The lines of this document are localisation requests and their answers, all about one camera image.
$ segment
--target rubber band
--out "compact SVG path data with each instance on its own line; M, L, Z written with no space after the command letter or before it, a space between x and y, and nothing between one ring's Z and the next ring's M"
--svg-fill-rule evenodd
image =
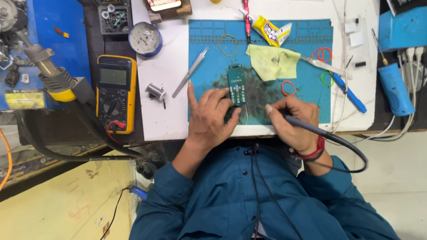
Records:
M323 58L325 57L325 53L324 53L324 49L328 50L330 53L330 58L327 61L324 61ZM313 54L317 51L317 58L319 59L319 61L321 62L329 62L330 60L332 60L332 51L329 47L318 47L316 48L316 50L313 51L313 53L311 53L311 58L314 59Z
M325 85L325 86L327 86L327 87L331 87L331 86L333 85L333 83L335 82L335 81L333 80L332 75L330 76L330 81L331 81L331 84L330 84L330 85L326 84L326 83L323 81L323 76L324 76L325 74L327 74L327 73L329 73L329 74L330 74L330 72L324 72L324 73L322 73L322 74L320 75L320 80L322 81L323 85Z
M283 93L285 96L289 96L289 95L288 95L288 94L286 94L286 93L285 93L285 91L283 90L283 84L284 84L284 83L286 83L286 82L288 82L288 83L292 84L292 86L294 87L294 93L293 93L291 96L295 95L295 94L296 94L296 88L295 88L295 85L294 85L291 81L284 81L284 82L282 83L282 93Z
M225 37L225 36L229 36L229 37L231 37L233 40L234 40L234 42L236 43L236 52L235 53L233 53L232 55L227 55L223 50L222 50L222 48L221 48L221 39L223 38L223 37ZM219 37L219 39L218 39L218 46L219 46L219 50L221 50L221 52L225 55L225 56L227 56L227 57L232 57L232 56L234 56L234 55L236 55L236 53L237 53L237 50L239 49L239 45L237 44L237 40L233 37L233 36L231 36L230 34L225 34L225 35L222 35L221 37Z

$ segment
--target blue power supply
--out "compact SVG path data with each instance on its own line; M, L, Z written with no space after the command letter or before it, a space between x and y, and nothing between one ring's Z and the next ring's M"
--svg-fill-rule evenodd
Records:
M90 79L88 45L86 39L85 17L83 6L77 0L26 0L28 14L28 38L34 44L40 44L44 49L51 48L55 55L51 56L53 63L64 67L72 77ZM68 33L66 38L57 33L55 28ZM21 59L27 57L22 51L11 51L11 56ZM0 79L5 79L9 69L0 70ZM20 77L14 88L0 81L0 110L28 109L25 102L36 102L31 109L56 109L62 104L55 101L38 79L40 71L34 66L20 66ZM22 82L23 76L29 78L29 83ZM10 108L11 101L15 106Z
M417 7L393 17L381 14L378 41L383 52L427 45L427 6Z

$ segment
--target person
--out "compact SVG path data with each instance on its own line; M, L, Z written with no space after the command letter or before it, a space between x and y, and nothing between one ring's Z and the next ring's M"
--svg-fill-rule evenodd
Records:
M236 108L224 124L233 106L223 98L227 94L228 89L211 89L197 102L189 81L188 137L174 161L156 173L130 240L399 239L365 202L351 175L327 167L348 169L322 146L318 149L319 136L293 127L279 111L286 108L318 126L315 104L286 97L266 105L279 138L304 159L298 176L270 146L214 149L231 136L239 120L241 109Z

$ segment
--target teal shirt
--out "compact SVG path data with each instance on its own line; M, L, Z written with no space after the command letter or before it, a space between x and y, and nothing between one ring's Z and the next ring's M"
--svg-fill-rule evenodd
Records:
M130 240L249 240L254 231L257 201L250 148L211 153L192 180L171 164L155 175L155 184L141 202ZM347 169L336 156L333 166ZM304 240L399 239L389 223L366 203L349 173L330 171L298 177L274 151L260 148L261 173L284 212ZM265 239L299 240L273 202L254 163Z

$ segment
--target b-7000 glue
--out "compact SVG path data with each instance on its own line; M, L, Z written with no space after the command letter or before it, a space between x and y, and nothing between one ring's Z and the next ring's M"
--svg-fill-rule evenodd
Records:
M243 8L240 8L239 11L245 16L248 14ZM279 29L263 16L255 18L249 14L249 18L252 20L252 28L271 46L280 47L291 33L292 23L288 23Z

